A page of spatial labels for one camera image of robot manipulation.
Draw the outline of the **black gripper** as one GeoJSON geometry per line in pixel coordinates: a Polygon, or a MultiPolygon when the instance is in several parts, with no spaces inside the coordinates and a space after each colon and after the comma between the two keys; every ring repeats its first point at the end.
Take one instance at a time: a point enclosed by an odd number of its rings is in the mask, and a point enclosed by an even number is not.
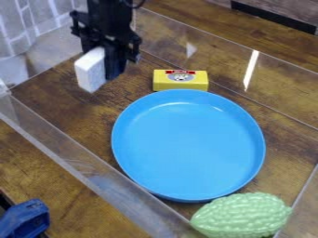
{"type": "Polygon", "coordinates": [[[127,60],[138,62],[142,37],[131,27],[132,11],[143,2],[132,0],[87,0],[87,11],[72,10],[71,34],[80,39],[87,53],[104,46],[106,79],[114,80],[126,70],[127,60]]]}

